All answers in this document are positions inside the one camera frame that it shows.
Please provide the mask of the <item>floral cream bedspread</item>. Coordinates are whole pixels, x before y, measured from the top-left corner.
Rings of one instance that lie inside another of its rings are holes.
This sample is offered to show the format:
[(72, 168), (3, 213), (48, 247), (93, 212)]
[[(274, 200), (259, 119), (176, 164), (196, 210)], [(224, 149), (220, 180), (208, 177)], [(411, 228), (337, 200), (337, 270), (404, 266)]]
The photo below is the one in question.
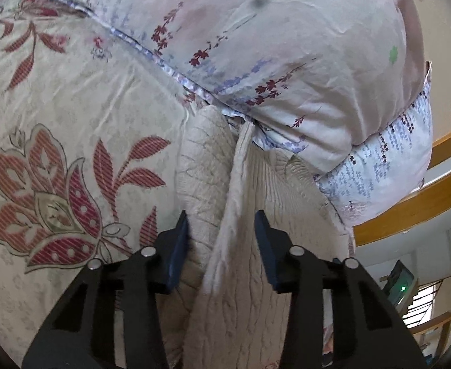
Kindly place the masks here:
[(0, 0), (0, 347), (15, 364), (80, 268), (175, 225), (203, 101), (55, 0)]

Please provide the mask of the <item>wooden stair railing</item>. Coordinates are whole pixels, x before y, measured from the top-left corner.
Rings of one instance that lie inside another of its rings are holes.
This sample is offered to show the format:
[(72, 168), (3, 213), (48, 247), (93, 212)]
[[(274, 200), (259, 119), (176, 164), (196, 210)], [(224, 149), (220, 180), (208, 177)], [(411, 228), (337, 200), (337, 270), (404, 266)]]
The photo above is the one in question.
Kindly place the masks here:
[(429, 364), (444, 354), (450, 340), (451, 310), (437, 310), (438, 300), (444, 296), (441, 289), (450, 279), (451, 276), (447, 276), (419, 287), (402, 316)]

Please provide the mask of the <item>white lavender-print pillow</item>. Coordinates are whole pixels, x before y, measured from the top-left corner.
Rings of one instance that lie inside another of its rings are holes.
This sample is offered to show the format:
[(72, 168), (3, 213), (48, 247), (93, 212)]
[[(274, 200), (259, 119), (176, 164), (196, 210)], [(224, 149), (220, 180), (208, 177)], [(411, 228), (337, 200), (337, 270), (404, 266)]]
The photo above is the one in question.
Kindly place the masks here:
[(344, 224), (356, 227), (394, 207), (422, 184), (433, 143), (431, 62), (414, 102), (379, 133), (315, 180)]

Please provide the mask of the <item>beige cable-knit sweater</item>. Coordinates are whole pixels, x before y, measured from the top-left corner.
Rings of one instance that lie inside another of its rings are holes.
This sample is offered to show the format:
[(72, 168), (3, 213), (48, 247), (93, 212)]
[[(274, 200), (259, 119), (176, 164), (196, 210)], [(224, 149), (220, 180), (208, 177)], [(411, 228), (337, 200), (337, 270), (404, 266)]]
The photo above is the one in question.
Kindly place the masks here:
[(176, 191), (189, 221), (180, 284), (160, 302), (172, 368), (274, 368), (291, 299), (267, 281), (256, 212), (316, 256), (344, 259), (354, 235), (306, 165), (253, 143), (255, 126), (232, 128), (215, 107), (199, 111), (181, 143)]

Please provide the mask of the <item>yellow wooden headboard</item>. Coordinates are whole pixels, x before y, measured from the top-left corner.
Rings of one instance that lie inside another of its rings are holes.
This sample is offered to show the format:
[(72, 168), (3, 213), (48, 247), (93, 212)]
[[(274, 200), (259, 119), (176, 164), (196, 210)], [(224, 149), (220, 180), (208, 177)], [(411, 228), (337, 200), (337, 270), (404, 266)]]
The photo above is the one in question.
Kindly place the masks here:
[[(451, 159), (451, 133), (434, 143), (429, 167)], [(408, 231), (451, 208), (451, 169), (409, 194), (389, 211), (354, 228), (358, 247)]]

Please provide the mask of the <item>dark framed monitor screen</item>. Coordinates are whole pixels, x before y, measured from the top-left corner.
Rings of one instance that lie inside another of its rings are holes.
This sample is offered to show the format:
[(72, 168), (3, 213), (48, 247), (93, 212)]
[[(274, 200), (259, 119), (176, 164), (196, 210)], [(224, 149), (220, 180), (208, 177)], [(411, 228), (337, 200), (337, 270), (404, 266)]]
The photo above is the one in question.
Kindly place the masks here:
[(404, 316), (418, 291), (418, 278), (397, 260), (390, 273), (379, 278), (380, 288), (395, 310)]

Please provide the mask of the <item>mauve pink pillow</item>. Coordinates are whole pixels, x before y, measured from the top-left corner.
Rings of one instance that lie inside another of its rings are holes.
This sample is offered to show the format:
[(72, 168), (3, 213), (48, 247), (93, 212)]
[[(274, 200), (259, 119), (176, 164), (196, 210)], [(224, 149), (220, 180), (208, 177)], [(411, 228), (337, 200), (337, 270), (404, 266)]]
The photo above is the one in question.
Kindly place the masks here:
[(425, 79), (414, 0), (62, 0), (132, 37), (265, 146), (328, 173)]

